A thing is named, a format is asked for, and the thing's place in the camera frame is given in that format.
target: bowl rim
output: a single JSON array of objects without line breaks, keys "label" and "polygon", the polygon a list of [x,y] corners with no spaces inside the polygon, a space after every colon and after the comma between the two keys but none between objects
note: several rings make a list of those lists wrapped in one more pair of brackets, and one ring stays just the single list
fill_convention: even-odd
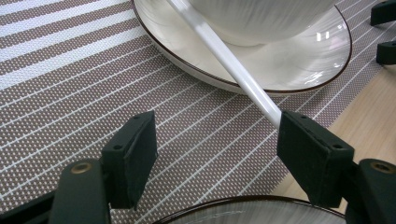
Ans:
[{"label": "bowl rim", "polygon": [[284,197],[284,196],[276,196],[276,195],[246,195],[246,196],[235,196],[235,197],[230,197],[230,198],[222,198],[222,199],[217,199],[214,201],[209,201],[206,203],[199,203],[194,206],[182,209],[178,212],[175,212],[174,214],[171,214],[167,217],[163,217],[160,220],[157,220],[154,222],[154,224],[162,224],[162,223],[169,223],[171,221],[175,221],[181,217],[186,217],[190,214],[193,214],[198,211],[205,210],[207,208],[211,207],[216,207],[224,204],[231,204],[231,203],[247,203],[247,202],[255,202],[255,201],[272,201],[272,202],[285,202],[285,203],[297,203],[301,204],[304,206],[309,206],[313,207],[315,209],[318,209],[320,211],[327,212],[329,214],[338,216],[340,218],[345,218],[345,216],[337,211],[334,211],[330,208],[323,208],[319,206],[314,206],[310,202],[300,200],[300,199],[295,199],[295,198],[289,198],[289,197]]},{"label": "bowl rim", "polygon": [[[139,16],[139,13],[138,13],[138,11],[136,9],[134,0],[131,0],[131,3],[132,3],[132,9],[134,10],[134,14],[136,15],[137,19],[139,20],[140,25],[143,27],[143,29],[146,31],[146,33],[150,36],[150,38],[153,41],[155,41],[155,43],[158,46],[160,46],[163,50],[165,50],[168,54],[170,54],[172,57],[174,57],[178,61],[182,62],[184,65],[188,66],[190,69],[195,70],[195,71],[201,73],[202,75],[204,75],[206,77],[215,79],[216,81],[220,81],[220,82],[222,82],[224,84],[227,84],[227,85],[229,85],[231,87],[236,87],[236,88],[240,88],[241,89],[241,87],[236,82],[231,82],[231,81],[223,79],[221,77],[216,77],[216,76],[214,76],[214,75],[212,75],[210,73],[207,73],[206,71],[194,66],[193,64],[190,64],[190,63],[186,62],[184,59],[182,59],[179,56],[177,56],[172,50],[170,50],[165,45],[163,45],[163,43],[160,40],[158,40],[155,37],[155,35],[149,30],[149,28],[145,25],[145,23],[143,23],[142,19]],[[314,86],[314,87],[309,87],[309,88],[304,88],[304,89],[299,89],[299,90],[291,90],[291,91],[278,91],[278,90],[263,89],[265,92],[272,93],[272,94],[292,94],[292,93],[302,93],[302,92],[317,90],[317,89],[320,89],[320,88],[324,87],[325,85],[331,83],[332,81],[334,81],[336,78],[338,78],[346,70],[347,66],[349,65],[350,59],[352,57],[352,35],[350,33],[350,29],[349,29],[349,26],[347,24],[347,20],[345,19],[344,15],[341,13],[341,10],[336,5],[334,5],[334,7],[338,11],[338,13],[340,14],[342,20],[344,21],[344,24],[346,25],[346,29],[347,29],[347,32],[348,32],[348,35],[349,35],[349,54],[348,54],[346,63],[344,64],[343,68],[335,76],[333,76],[329,80],[327,80],[327,81],[325,81],[325,82],[323,82],[321,84],[318,84],[317,86]]]}]

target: wooden table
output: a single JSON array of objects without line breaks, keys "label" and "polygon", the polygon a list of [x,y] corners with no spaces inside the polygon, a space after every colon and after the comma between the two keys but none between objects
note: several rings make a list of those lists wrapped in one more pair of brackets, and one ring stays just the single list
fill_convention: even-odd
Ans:
[{"label": "wooden table", "polygon": [[[355,162],[373,158],[396,164],[395,99],[396,65],[384,66],[329,128],[355,148]],[[307,200],[292,175],[273,194]],[[343,201],[337,210],[345,208]]]}]

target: ribbed bowl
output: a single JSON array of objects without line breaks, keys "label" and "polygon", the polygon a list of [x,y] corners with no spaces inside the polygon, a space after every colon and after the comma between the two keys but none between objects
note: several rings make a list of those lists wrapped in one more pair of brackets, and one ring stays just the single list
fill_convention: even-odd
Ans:
[{"label": "ribbed bowl", "polygon": [[[133,0],[132,4],[154,46],[172,63],[210,85],[244,93],[166,0]],[[281,95],[318,90],[340,76],[350,60],[351,38],[344,18],[333,7],[295,37],[254,47],[228,47],[267,93]]]},{"label": "ribbed bowl", "polygon": [[343,215],[279,196],[240,196],[202,203],[156,223],[346,223]]}]

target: black plastic part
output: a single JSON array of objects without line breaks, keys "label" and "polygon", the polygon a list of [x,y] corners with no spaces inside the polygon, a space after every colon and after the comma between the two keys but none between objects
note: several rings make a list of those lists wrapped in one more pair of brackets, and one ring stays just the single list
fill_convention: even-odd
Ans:
[{"label": "black plastic part", "polygon": [[112,208],[137,207],[156,159],[155,119],[150,111],[129,119],[102,150]]},{"label": "black plastic part", "polygon": [[49,223],[111,223],[102,173],[96,160],[77,161],[64,168]]},{"label": "black plastic part", "polygon": [[366,213],[361,193],[359,191],[359,183],[357,181],[359,166],[353,162],[352,166],[340,176],[338,191],[341,193],[343,198],[348,202],[348,207],[353,208],[353,212],[357,214]]},{"label": "black plastic part", "polygon": [[0,215],[0,223],[47,223],[55,191]]},{"label": "black plastic part", "polygon": [[284,111],[277,155],[313,205],[337,207],[343,170],[353,164],[354,149],[307,116]]},{"label": "black plastic part", "polygon": [[371,224],[366,211],[363,213],[357,212],[349,204],[346,208],[345,219],[347,224]]},{"label": "black plastic part", "polygon": [[372,223],[396,223],[396,166],[385,161],[362,160],[358,183]]},{"label": "black plastic part", "polygon": [[396,21],[396,0],[388,0],[372,7],[370,25]]},{"label": "black plastic part", "polygon": [[381,64],[396,64],[396,40],[376,46],[376,62]]}]

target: table surface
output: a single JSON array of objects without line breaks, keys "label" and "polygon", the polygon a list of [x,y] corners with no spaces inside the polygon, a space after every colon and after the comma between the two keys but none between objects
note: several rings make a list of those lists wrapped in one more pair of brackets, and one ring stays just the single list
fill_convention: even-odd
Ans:
[{"label": "table surface", "polygon": [[[337,3],[353,40],[339,78],[319,91],[273,99],[359,151],[389,149],[381,155],[395,163],[395,69],[383,70],[375,51],[395,39],[396,22],[371,27],[376,3]],[[114,223],[150,223],[201,202],[270,194],[285,177],[274,193],[298,191],[276,156],[276,130],[258,108],[172,65],[129,1],[5,0],[0,25],[0,213],[56,189],[68,163],[99,158],[128,118],[149,110],[156,112],[159,158],[137,211],[111,210]],[[366,156],[375,157],[357,160]]]}]

